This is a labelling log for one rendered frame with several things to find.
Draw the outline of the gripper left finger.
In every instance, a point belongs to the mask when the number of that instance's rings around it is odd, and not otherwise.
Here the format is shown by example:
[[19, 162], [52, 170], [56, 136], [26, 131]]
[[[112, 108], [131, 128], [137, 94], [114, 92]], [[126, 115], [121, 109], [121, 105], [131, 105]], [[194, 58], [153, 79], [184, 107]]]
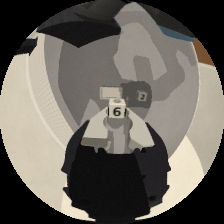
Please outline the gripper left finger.
[[66, 147], [62, 172], [67, 174], [71, 163], [78, 157], [88, 153], [98, 153], [98, 148], [108, 146], [108, 130], [105, 128], [108, 115], [109, 107], [106, 107], [90, 120], [87, 120], [73, 134]]

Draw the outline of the beige rectangular tray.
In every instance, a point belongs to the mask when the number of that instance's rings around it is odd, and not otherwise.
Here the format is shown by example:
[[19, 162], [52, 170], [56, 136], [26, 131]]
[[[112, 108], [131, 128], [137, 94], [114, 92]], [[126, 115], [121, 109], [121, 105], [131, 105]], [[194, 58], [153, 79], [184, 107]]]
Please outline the beige rectangular tray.
[[122, 99], [122, 87], [100, 87], [100, 99]]

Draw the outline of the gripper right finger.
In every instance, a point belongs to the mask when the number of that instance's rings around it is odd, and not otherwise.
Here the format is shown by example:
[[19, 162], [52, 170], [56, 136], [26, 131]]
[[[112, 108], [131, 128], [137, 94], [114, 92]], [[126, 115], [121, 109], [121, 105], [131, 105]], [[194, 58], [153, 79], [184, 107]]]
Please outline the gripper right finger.
[[157, 156], [165, 164], [167, 172], [171, 171], [166, 146], [158, 133], [129, 108], [125, 108], [124, 116], [128, 119], [127, 146], [130, 149], [130, 154], [135, 148], [139, 148], [141, 153]]

